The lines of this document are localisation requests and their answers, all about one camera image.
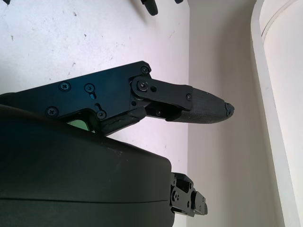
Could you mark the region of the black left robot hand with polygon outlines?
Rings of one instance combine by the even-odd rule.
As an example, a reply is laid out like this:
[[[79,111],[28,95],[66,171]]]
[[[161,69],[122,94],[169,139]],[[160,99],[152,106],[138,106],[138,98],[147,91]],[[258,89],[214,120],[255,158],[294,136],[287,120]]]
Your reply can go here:
[[[158,15],[159,9],[158,9],[156,0],[140,0],[140,2],[151,16]],[[173,7],[172,5],[169,5],[169,6],[166,6],[165,8],[161,7],[160,12],[164,12],[164,11],[169,12],[169,11],[172,11],[173,9],[175,9],[175,7]]]

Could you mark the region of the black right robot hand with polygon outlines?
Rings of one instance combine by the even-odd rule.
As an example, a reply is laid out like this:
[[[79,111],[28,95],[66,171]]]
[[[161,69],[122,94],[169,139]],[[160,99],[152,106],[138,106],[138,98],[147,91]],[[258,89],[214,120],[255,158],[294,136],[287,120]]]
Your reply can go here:
[[[205,197],[162,156],[110,134],[146,116],[210,124],[234,107],[139,61],[0,97],[3,227],[170,227]]]

